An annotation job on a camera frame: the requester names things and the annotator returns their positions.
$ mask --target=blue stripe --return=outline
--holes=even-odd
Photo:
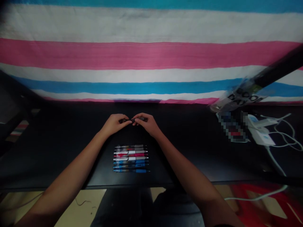
[[[30,89],[44,90],[53,93],[93,93],[93,94],[179,94],[207,93],[218,90],[229,90],[237,86],[242,79],[227,79],[210,82],[154,82],[154,83],[89,83],[89,82],[58,82],[38,81],[15,77]],[[303,88],[282,83],[273,83],[266,88],[270,96],[299,97],[303,96]]]
[[[142,9],[203,9],[256,13],[303,13],[302,0],[11,0],[12,3]]]

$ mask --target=pen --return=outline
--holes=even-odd
[[[145,167],[147,166],[148,164],[145,164],[145,163],[139,163],[139,164],[129,164],[129,165],[116,165],[116,166],[113,166],[113,168],[118,168],[118,169],[133,169],[133,168],[140,168],[140,167]]]
[[[145,154],[116,154],[114,157],[144,157]]]
[[[139,148],[117,148],[115,150],[144,150],[146,148],[144,147],[139,147]]]
[[[148,159],[148,157],[116,157],[113,160],[114,161],[133,161],[133,160],[144,160],[144,159]]]
[[[148,160],[133,160],[133,161],[115,161],[114,164],[121,165],[121,164],[138,164],[138,163],[147,163]]]
[[[142,121],[147,121],[148,119],[147,118],[143,118],[143,117],[140,117],[140,118],[138,118],[138,119],[140,119],[140,120],[142,120]],[[119,123],[121,124],[121,123],[123,123],[123,122],[125,122],[125,121],[129,121],[129,120],[127,120],[127,119],[122,119],[122,120],[119,120]]]
[[[144,150],[140,150],[140,151],[125,151],[125,150],[121,150],[121,151],[114,152],[114,154],[141,154],[141,153],[147,153],[147,151],[144,151]]]
[[[113,171],[115,171],[115,172],[136,172],[136,173],[150,172],[149,170],[146,170],[146,169],[114,169]]]
[[[143,144],[135,144],[135,145],[126,145],[126,146],[120,146],[120,145],[117,145],[115,148],[142,148],[144,147]]]

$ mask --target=cable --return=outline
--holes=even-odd
[[[265,146],[266,150],[267,150],[267,153],[269,154],[271,160],[273,161],[273,163],[275,164],[275,167],[280,171],[280,173],[286,177],[286,174],[285,172],[283,171],[283,169],[281,168],[281,166],[277,163],[277,161],[275,160],[274,156],[272,155],[271,151],[270,151],[270,148],[268,146]],[[280,189],[276,190],[276,191],[273,191],[273,192],[269,192],[269,193],[266,193],[264,195],[261,195],[259,197],[256,197],[256,198],[253,198],[253,199],[243,199],[243,198],[233,198],[233,197],[230,197],[230,198],[225,198],[224,200],[242,200],[242,201],[258,201],[260,199],[264,199],[265,197],[268,197],[268,196],[271,196],[271,195],[274,195],[274,194],[277,194],[279,192],[282,192],[284,191],[288,186],[287,185],[283,185]]]
[[[281,117],[281,118],[273,118],[273,117],[267,117],[267,116],[264,116],[264,115],[260,115],[261,117],[265,117],[265,118],[271,118],[271,119],[276,119],[278,121],[278,124],[274,126],[274,129],[275,129],[275,132],[270,132],[269,134],[272,134],[272,133],[279,133],[282,137],[283,137],[283,140],[286,142],[285,145],[282,145],[282,146],[272,146],[272,147],[286,147],[286,146],[291,146],[293,149],[297,150],[297,151],[303,151],[303,146],[300,142],[298,142],[294,137],[295,137],[295,130],[294,128],[292,127],[292,125],[287,122],[286,120],[284,120],[284,118],[290,116],[291,113],[288,113],[287,115],[285,115],[284,117]],[[292,130],[292,136],[284,133],[284,132],[280,132],[277,130],[277,126],[282,122],[284,121],[285,123],[287,123],[289,125],[289,127],[291,128]],[[295,143],[289,143],[285,136],[291,138]],[[298,144],[300,146],[300,150],[295,148],[294,146],[292,145],[295,145],[295,144]],[[268,146],[265,146],[266,150],[267,150],[267,153],[268,155],[270,156],[271,160],[273,161],[273,163],[275,164],[275,167],[279,170],[279,172],[286,177],[286,174],[285,172],[283,171],[283,169],[281,168],[281,166],[278,164],[278,162],[275,160],[274,156],[272,155],[271,151],[270,151],[270,147]],[[257,200],[260,200],[260,199],[263,199],[267,196],[271,196],[273,194],[276,194],[276,193],[279,193],[279,192],[282,192],[284,191],[288,186],[287,185],[283,185],[280,189],[276,190],[276,191],[273,191],[273,192],[270,192],[270,193],[267,193],[267,194],[264,194],[264,195],[261,195],[257,198],[253,198],[253,199],[243,199],[243,198],[225,198],[225,200],[243,200],[243,201],[257,201]]]
[[[83,203],[81,203],[81,204],[78,204],[77,198],[75,198],[75,201],[76,201],[76,203],[77,203],[77,205],[78,205],[78,206],[82,206],[82,205],[83,205],[83,203],[85,203],[85,202],[90,202],[90,203],[91,203],[91,201],[88,201],[88,200],[84,200],[84,201],[83,201]]]
[[[299,149],[297,149],[297,148],[294,148],[294,149],[296,149],[296,150],[298,150],[298,151],[303,151],[303,146],[302,146],[302,144],[301,144],[300,142],[298,142],[295,138],[291,137],[290,135],[288,135],[288,134],[286,134],[286,133],[284,133],[284,132],[270,132],[270,133],[268,133],[268,134],[272,134],[272,133],[279,133],[279,134],[282,134],[282,135],[286,135],[286,136],[288,136],[289,138],[291,138],[293,141],[295,141],[295,143],[288,143],[288,142],[287,142],[286,145],[282,145],[282,146],[272,146],[272,147],[286,147],[286,146],[288,146],[288,145],[298,144],[298,145],[301,147],[301,150],[299,150]]]
[[[42,195],[43,192],[41,192],[39,195],[35,196],[34,198],[32,198],[30,201],[20,205],[20,206],[17,206],[17,207],[14,207],[14,208],[10,208],[10,209],[6,209],[6,210],[1,210],[1,213],[4,213],[4,212],[7,212],[7,211],[11,211],[11,210],[16,210],[16,209],[19,209],[21,207],[24,207],[25,205],[29,204],[30,202],[32,202],[33,200],[35,200],[36,198],[38,198],[40,195]]]
[[[292,125],[291,125],[288,121],[284,120],[284,118],[286,118],[286,117],[288,117],[288,116],[290,116],[290,115],[291,115],[291,113],[288,113],[288,114],[286,114],[284,117],[281,117],[281,118],[267,117],[267,116],[264,116],[264,115],[260,115],[260,116],[261,116],[261,117],[264,117],[264,118],[276,119],[276,120],[278,121],[278,124],[274,126],[274,129],[275,129],[276,132],[278,132],[278,133],[281,134],[281,136],[283,137],[283,140],[285,141],[286,144],[285,144],[285,145],[282,145],[282,146],[273,146],[273,147],[286,147],[286,146],[291,146],[291,148],[293,148],[293,149],[295,149],[295,150],[297,150],[297,151],[303,151],[303,146],[302,146],[302,144],[299,143],[299,142],[294,138],[294,137],[295,137],[295,130],[294,130],[294,128],[292,127]],[[278,126],[282,121],[284,121],[286,124],[288,124],[289,127],[291,128],[292,137],[291,137],[290,135],[287,135],[287,134],[285,134],[285,133],[280,132],[280,131],[277,130],[277,126]],[[289,143],[289,142],[286,140],[286,138],[285,138],[284,135],[286,135],[286,136],[288,136],[289,138],[291,138],[292,140],[294,140],[295,143]],[[292,145],[295,145],[295,144],[298,144],[298,145],[301,147],[301,149],[297,149],[297,148],[295,148],[294,146],[292,146]]]

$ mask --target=blue pen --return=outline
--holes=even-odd
[[[148,160],[130,160],[130,161],[115,161],[114,164],[121,165],[121,164],[138,164],[138,163],[146,163]]]
[[[146,170],[146,169],[114,169],[113,171],[115,171],[115,172],[136,172],[136,173],[150,172],[149,170]]]
[[[119,169],[135,169],[135,168],[140,168],[140,167],[145,167],[145,163],[139,163],[139,164],[129,164],[129,165],[116,165],[113,166],[113,168],[119,168]]]

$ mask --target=person's left hand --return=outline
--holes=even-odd
[[[132,121],[126,121],[124,123],[119,122],[119,120],[127,119],[129,120],[128,116],[124,114],[112,114],[107,121],[105,122],[104,126],[100,130],[102,133],[104,133],[105,136],[109,137],[112,134],[118,132],[120,129],[124,128],[125,126],[132,123]]]

